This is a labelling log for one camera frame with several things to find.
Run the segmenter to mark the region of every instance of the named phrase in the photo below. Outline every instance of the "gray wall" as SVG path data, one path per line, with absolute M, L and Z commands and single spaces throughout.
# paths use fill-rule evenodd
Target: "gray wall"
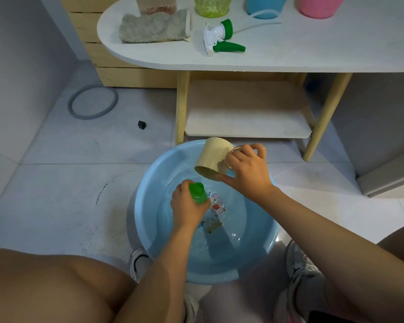
M 89 60 L 90 57 L 88 56 L 83 43 L 79 39 L 78 34 L 76 33 L 76 30 L 60 0 L 41 0 L 41 2 L 54 20 L 60 32 L 63 34 L 63 37 L 66 39 L 69 46 L 72 48 L 78 60 Z
M 0 194 L 76 62 L 40 0 L 0 0 Z
M 359 176 L 404 154 L 404 73 L 354 74 L 333 123 Z

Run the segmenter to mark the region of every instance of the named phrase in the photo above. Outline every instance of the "person's left hand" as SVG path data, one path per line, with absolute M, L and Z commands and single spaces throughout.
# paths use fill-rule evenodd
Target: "person's left hand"
M 211 201 L 208 198 L 205 203 L 197 204 L 189 191 L 192 180 L 184 180 L 172 193 L 171 207 L 173 210 L 173 228 L 185 228 L 196 230 L 203 215 L 209 209 Z

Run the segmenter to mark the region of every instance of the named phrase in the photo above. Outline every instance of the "green bottle cap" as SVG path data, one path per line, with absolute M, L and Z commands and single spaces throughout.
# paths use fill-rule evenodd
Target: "green bottle cap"
M 240 44 L 221 41 L 212 47 L 214 52 L 245 52 L 246 47 Z
M 233 35 L 233 27 L 230 19 L 223 20 L 221 24 L 224 27 L 224 39 L 229 39 Z
M 191 183 L 189 184 L 189 191 L 190 195 L 192 196 L 193 200 L 198 203 L 202 204 L 205 203 L 208 196 L 206 195 L 205 189 L 203 188 L 202 183 Z

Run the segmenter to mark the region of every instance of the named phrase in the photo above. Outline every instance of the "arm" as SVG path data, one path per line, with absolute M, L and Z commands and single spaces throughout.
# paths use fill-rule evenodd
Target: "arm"
M 172 194 L 173 230 L 169 242 L 154 261 L 114 323 L 181 323 L 187 260 L 193 233 L 210 206 L 196 204 L 189 192 L 191 180 L 178 185 Z
M 236 178 L 219 178 L 262 206 L 371 321 L 404 322 L 404 262 L 282 193 L 265 158 L 262 145 L 244 145 L 226 158 Z

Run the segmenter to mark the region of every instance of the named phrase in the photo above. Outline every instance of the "wooden cabinet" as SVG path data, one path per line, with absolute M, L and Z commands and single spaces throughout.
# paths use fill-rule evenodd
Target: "wooden cabinet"
M 118 0 L 61 0 L 103 84 L 110 87 L 177 88 L 177 73 L 147 69 L 114 57 L 97 36 L 103 11 Z

